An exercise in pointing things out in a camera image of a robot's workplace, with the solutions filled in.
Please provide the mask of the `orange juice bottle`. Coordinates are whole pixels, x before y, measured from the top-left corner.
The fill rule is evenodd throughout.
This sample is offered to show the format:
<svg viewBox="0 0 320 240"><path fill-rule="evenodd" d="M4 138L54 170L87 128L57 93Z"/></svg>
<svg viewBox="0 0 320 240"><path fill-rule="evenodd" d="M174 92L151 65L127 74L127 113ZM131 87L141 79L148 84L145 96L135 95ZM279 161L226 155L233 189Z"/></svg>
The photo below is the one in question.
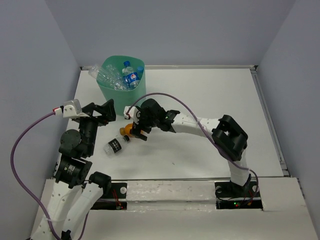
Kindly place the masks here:
<svg viewBox="0 0 320 240"><path fill-rule="evenodd" d="M135 136L131 134L132 128L133 128L133 124L129 123L126 126L121 127L119 129L119 133L120 133L121 136L127 135L129 138L134 138Z"/></svg>

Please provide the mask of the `clear crushed white cap bottle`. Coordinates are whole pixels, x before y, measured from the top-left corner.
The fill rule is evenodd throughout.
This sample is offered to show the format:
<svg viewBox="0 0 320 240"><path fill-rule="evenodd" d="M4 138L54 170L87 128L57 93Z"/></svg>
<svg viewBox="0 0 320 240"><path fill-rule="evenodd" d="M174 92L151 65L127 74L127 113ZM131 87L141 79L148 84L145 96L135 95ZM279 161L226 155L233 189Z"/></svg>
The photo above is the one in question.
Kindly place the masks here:
<svg viewBox="0 0 320 240"><path fill-rule="evenodd" d="M124 84L123 78L120 80L115 79L110 73L106 70L106 67L94 65L88 71L88 74L96 79L97 83L101 86L118 90L118 91L125 91L127 90L126 85Z"/></svg>

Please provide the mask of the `blue label white cap bottle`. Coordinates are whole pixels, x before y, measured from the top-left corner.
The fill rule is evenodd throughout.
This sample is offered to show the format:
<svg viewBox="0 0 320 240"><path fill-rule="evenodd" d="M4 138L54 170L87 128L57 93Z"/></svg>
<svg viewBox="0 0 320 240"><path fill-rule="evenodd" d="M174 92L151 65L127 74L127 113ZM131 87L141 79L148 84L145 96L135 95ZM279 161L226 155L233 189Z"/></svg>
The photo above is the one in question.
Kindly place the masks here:
<svg viewBox="0 0 320 240"><path fill-rule="evenodd" d="M130 81L130 78L128 77L128 75L123 75L122 78L123 78L124 84L126 85L126 88L130 89L131 81Z"/></svg>

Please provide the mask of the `Pepsi label bottle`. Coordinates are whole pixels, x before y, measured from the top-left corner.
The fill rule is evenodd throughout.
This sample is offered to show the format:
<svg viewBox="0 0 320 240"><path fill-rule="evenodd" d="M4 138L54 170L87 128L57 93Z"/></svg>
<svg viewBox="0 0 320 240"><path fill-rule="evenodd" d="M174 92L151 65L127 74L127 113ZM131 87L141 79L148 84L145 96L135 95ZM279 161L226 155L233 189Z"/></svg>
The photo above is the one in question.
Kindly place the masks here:
<svg viewBox="0 0 320 240"><path fill-rule="evenodd" d="M140 83L140 78L138 76L138 73L134 72L134 69L131 66L131 63L128 60L125 61L123 65L124 65L124 68L122 69L122 73L125 78L125 81L127 82L130 89L135 89Z"/></svg>

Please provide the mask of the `clear blue cap bottle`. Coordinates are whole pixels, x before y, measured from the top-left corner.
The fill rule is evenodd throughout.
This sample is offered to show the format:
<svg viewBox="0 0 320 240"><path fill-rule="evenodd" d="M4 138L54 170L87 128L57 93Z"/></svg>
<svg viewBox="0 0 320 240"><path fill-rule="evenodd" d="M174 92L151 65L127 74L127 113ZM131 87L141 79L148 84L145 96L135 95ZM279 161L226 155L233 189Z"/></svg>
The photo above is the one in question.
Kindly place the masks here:
<svg viewBox="0 0 320 240"><path fill-rule="evenodd" d="M141 79L142 76L143 76L143 73L144 73L144 67L143 67L143 66L138 66L138 67L136 68L136 72L137 72L137 74L138 74L138 77Z"/></svg>

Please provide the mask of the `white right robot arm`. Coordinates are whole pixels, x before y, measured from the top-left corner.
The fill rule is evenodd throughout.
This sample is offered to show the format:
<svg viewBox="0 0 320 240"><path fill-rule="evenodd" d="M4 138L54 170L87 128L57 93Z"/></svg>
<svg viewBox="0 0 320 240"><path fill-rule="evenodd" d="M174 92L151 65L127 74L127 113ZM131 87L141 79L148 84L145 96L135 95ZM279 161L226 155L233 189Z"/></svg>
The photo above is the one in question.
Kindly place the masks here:
<svg viewBox="0 0 320 240"><path fill-rule="evenodd" d="M192 113L165 110L152 98L145 100L141 106L126 106L123 114L133 121L130 134L143 141L148 139L146 135L152 128L207 138L228 161L231 192L242 196L248 191L252 179L245 159L248 135L231 116L198 118Z"/></svg>

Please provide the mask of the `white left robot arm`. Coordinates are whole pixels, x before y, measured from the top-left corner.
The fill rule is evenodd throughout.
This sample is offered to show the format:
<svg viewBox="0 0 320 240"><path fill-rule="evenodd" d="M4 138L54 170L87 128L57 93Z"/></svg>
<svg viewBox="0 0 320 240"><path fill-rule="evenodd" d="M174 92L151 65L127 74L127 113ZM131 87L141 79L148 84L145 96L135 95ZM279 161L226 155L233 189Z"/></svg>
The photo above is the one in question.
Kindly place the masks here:
<svg viewBox="0 0 320 240"><path fill-rule="evenodd" d="M73 240L91 207L110 194L112 185L111 177L104 173L89 174L92 162L86 159L94 153L98 127L116 120L114 100L82 107L73 99L53 113L75 121L78 129L67 130L60 137L61 158L53 176L53 190L32 240Z"/></svg>

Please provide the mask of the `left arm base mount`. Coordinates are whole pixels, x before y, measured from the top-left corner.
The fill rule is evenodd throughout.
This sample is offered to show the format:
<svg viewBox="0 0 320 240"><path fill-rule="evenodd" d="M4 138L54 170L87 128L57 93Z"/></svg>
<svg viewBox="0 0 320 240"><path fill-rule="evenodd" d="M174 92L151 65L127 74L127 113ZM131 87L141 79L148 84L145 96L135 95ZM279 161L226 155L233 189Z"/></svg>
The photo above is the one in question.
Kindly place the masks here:
<svg viewBox="0 0 320 240"><path fill-rule="evenodd" d="M124 211L127 209L127 182L112 182L108 193L104 193L91 210Z"/></svg>

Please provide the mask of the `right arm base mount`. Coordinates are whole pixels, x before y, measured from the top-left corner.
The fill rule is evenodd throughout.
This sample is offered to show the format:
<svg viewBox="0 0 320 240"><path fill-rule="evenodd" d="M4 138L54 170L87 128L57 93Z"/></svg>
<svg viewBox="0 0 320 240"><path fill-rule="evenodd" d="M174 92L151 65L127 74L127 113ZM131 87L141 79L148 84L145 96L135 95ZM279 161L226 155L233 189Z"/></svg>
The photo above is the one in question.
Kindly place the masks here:
<svg viewBox="0 0 320 240"><path fill-rule="evenodd" d="M251 179L244 186L229 181L214 183L215 206L217 210L263 210L263 203L257 181Z"/></svg>

